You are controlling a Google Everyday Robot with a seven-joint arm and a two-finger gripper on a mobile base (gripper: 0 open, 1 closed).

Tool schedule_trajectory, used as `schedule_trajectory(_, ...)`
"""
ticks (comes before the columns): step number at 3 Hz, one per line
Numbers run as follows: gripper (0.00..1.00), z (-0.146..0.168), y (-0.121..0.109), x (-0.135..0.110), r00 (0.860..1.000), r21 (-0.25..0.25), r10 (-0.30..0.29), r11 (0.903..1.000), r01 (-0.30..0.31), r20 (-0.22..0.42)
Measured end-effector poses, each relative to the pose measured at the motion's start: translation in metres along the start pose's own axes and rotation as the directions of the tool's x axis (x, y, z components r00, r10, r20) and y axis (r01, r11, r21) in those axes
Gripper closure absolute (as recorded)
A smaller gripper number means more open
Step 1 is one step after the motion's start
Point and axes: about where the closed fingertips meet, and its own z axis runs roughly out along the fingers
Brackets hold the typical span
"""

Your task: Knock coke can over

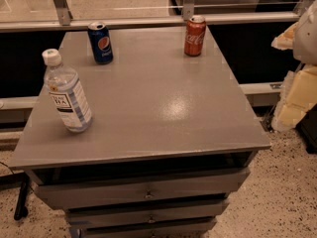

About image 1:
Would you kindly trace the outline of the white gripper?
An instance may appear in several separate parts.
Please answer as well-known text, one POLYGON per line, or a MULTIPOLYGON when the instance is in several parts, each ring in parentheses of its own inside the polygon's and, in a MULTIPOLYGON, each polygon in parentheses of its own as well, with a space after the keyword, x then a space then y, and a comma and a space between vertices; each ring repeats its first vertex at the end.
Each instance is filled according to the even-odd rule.
POLYGON ((298 23, 275 37, 271 46, 278 50, 293 49, 294 58, 306 63, 298 72, 289 71, 282 84, 271 127, 283 132, 295 128, 317 104, 317 0, 298 23))

